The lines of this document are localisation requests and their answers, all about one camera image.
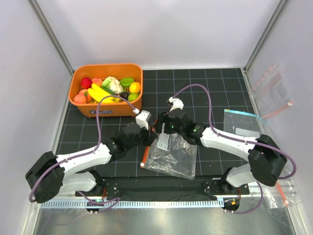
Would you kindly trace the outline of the red zipper clear bag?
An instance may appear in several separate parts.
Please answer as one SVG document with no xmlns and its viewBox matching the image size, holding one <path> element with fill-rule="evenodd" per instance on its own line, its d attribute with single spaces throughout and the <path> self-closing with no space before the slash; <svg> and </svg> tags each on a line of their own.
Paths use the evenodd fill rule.
<svg viewBox="0 0 313 235">
<path fill-rule="evenodd" d="M 169 176 L 193 180 L 196 175 L 197 147 L 178 134 L 161 133 L 146 147 L 140 166 Z"/>
</svg>

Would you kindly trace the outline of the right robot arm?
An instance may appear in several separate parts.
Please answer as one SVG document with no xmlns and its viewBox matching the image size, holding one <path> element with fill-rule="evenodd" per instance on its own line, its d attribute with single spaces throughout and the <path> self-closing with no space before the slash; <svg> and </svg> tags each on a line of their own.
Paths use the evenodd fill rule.
<svg viewBox="0 0 313 235">
<path fill-rule="evenodd" d="M 154 130 L 158 134 L 178 134 L 191 145 L 218 149 L 244 159 L 245 165 L 228 168 L 215 183 L 217 191 L 226 194 L 253 182 L 275 186 L 287 163 L 287 157 L 270 136 L 248 138 L 228 134 L 193 122 L 181 109 L 159 113 Z"/>
</svg>

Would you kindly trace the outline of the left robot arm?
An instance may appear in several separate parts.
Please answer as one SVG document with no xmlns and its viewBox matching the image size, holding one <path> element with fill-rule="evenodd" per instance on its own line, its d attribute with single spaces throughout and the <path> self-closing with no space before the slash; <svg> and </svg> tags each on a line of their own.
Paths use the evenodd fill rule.
<svg viewBox="0 0 313 235">
<path fill-rule="evenodd" d="M 25 175 L 31 188 L 29 202 L 45 203 L 51 200 L 65 189 L 66 179 L 73 176 L 82 183 L 80 171 L 117 161 L 138 145 L 150 146 L 156 138 L 157 134 L 150 127 L 131 123 L 95 147 L 64 155 L 45 152 Z"/>
</svg>

